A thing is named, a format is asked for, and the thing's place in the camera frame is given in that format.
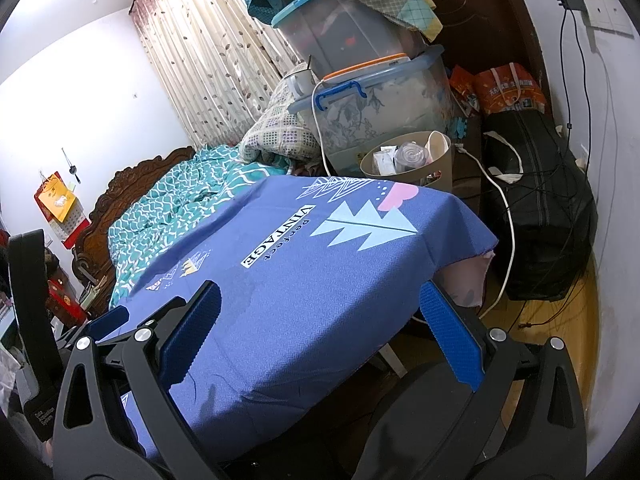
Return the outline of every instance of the carved wooden headboard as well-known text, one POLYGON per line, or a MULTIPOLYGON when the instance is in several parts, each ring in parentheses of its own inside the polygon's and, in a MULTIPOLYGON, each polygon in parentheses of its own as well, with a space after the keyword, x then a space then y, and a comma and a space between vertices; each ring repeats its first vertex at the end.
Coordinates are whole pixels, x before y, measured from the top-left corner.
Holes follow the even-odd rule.
POLYGON ((178 148, 166 158, 156 156, 151 160, 143 160, 135 168, 118 171, 111 179, 107 191, 96 201, 94 210, 89 213, 91 225, 78 237, 72 262, 72 270, 84 286, 90 280, 81 269, 98 281, 103 276, 107 277, 106 284, 90 308, 90 313, 94 316, 106 311, 115 286, 115 268, 107 244, 109 227, 136 200, 144 196, 160 177, 179 162, 192 158, 194 153, 191 146, 178 148))

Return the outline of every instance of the blue lid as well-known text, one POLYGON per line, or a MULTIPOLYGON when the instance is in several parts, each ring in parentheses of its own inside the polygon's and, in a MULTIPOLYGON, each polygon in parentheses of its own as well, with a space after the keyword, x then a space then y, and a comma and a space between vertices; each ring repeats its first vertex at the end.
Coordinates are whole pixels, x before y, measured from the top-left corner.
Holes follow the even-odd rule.
POLYGON ((282 9, 279 13, 277 13, 273 19, 271 20, 271 27, 278 28, 278 24, 284 20, 287 16, 289 16, 294 10, 298 7, 303 6, 309 0, 293 0, 288 6, 282 9))
MULTIPOLYGON (((391 68, 385 68, 378 72, 371 72, 365 75, 361 75, 360 77, 355 77, 351 79, 351 81, 357 82, 361 88, 366 89, 372 86, 375 86, 380 83, 384 83, 391 79, 395 79, 398 77, 409 76, 411 74, 415 74, 417 72, 421 72, 423 70, 430 69, 431 65, 436 63, 441 54, 444 52, 444 47, 442 45, 430 45, 428 46, 423 54, 415 57, 411 61, 407 61, 406 63, 400 63, 391 68)), ((322 91, 329 90, 336 86, 344 85, 348 81, 343 81, 341 83, 335 83, 333 85, 324 83, 323 86, 318 88, 318 93, 322 91)), ((338 99, 342 99, 347 95, 356 93, 358 91, 357 88, 346 88, 344 91, 341 91, 339 94, 328 95, 322 104, 331 104, 338 99)), ((306 108, 311 109, 311 96, 303 97, 297 101, 293 101, 288 108, 290 114, 294 115, 298 112, 305 110, 306 108)))

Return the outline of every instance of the hanging keychain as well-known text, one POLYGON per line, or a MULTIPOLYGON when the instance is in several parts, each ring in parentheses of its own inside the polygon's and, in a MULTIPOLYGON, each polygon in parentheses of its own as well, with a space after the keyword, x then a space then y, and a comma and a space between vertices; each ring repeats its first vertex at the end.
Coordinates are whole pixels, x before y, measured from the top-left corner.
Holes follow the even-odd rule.
POLYGON ((69 165, 69 173, 71 173, 71 174, 76 178, 76 180, 78 181, 78 184, 80 184, 80 178, 78 177, 78 168, 76 168, 76 167, 71 163, 71 161, 69 160, 68 156, 66 156, 66 153, 65 153, 65 149, 64 149, 64 148, 62 148, 62 154, 63 154, 63 155, 65 156, 65 158, 66 158, 66 163, 69 165))

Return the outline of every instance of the curtain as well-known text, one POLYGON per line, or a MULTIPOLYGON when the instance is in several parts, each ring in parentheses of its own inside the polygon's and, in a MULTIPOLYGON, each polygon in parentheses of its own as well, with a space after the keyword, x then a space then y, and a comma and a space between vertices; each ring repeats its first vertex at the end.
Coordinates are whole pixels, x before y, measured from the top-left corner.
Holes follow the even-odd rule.
POLYGON ((197 148, 238 143, 300 61, 244 0, 135 0, 130 15, 197 148))

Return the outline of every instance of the silver screw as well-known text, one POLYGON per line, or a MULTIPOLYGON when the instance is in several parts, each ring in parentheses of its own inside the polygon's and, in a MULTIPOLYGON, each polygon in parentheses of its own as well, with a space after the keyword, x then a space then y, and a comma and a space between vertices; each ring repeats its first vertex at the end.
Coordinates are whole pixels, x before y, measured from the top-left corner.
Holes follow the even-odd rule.
POLYGON ((139 341, 142 343, 143 341, 146 341, 147 339, 149 339, 151 337, 151 334, 152 332, 148 328, 141 328, 136 332, 136 334, 134 335, 134 338, 136 341, 139 341))
POLYGON ((76 343, 76 348, 78 350, 84 350, 85 348, 88 348, 90 344, 91 344, 91 340, 87 336, 84 336, 78 339, 78 342, 76 343))
POLYGON ((562 350, 564 348, 564 341, 562 341, 562 339, 560 339, 559 337, 552 337, 551 346, 556 350, 562 350))
POLYGON ((489 337, 498 343, 507 339, 507 333, 501 328, 492 328, 489 330, 489 337))

